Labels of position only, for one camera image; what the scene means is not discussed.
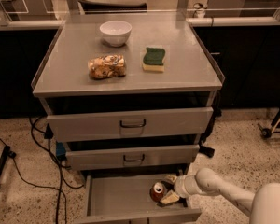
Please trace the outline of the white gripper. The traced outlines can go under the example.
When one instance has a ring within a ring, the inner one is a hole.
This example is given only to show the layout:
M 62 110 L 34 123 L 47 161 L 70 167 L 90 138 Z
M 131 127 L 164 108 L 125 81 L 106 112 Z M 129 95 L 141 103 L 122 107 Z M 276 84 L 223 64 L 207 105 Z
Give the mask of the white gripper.
M 168 191 L 160 200 L 163 205 L 176 203 L 180 197 L 188 198 L 192 195 L 199 194 L 200 188 L 196 182 L 194 175 L 167 175 L 164 181 L 169 184 L 174 184 L 174 190 Z

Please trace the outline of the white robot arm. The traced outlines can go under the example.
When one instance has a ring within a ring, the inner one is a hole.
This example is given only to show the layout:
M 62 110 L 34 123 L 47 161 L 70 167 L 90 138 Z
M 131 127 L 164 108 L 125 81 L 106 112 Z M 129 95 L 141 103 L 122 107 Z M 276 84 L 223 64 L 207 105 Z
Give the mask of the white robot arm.
M 209 168 L 202 168 L 195 175 L 168 175 L 165 180 L 173 188 L 161 198 L 162 204 L 192 195 L 221 195 L 249 217 L 249 224 L 280 224 L 280 183 L 266 184 L 253 193 L 224 180 Z

